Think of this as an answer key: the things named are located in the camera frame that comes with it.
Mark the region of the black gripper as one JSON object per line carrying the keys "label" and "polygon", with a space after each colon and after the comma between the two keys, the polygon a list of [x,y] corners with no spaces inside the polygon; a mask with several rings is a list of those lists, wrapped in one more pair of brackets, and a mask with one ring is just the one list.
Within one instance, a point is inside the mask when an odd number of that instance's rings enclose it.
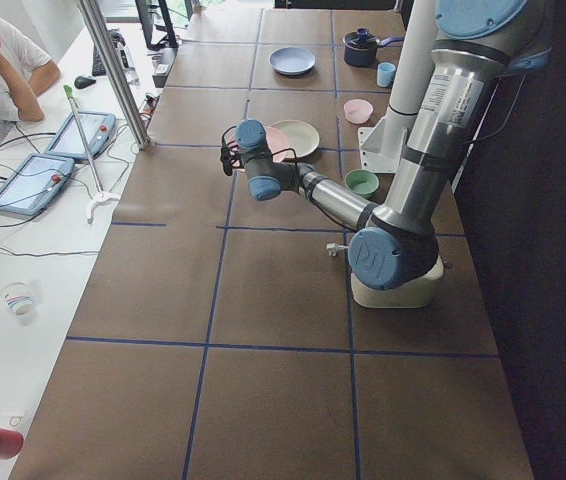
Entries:
{"label": "black gripper", "polygon": [[235,170],[242,169],[239,146],[233,142],[223,143],[220,149],[220,161],[225,175],[232,175]]}

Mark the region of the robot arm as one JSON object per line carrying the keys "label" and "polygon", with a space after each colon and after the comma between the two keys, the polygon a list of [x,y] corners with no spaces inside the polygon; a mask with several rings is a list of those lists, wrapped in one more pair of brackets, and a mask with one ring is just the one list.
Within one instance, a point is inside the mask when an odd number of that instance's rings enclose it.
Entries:
{"label": "robot arm", "polygon": [[417,1],[407,23],[383,136],[398,142],[386,199],[348,192],[303,162],[277,163],[263,125],[245,119],[221,148],[226,174],[243,170],[252,197],[302,194],[354,233],[347,251],[359,284],[399,288],[439,258],[431,222],[443,187],[471,141],[497,78],[542,65],[551,49],[550,1]]}

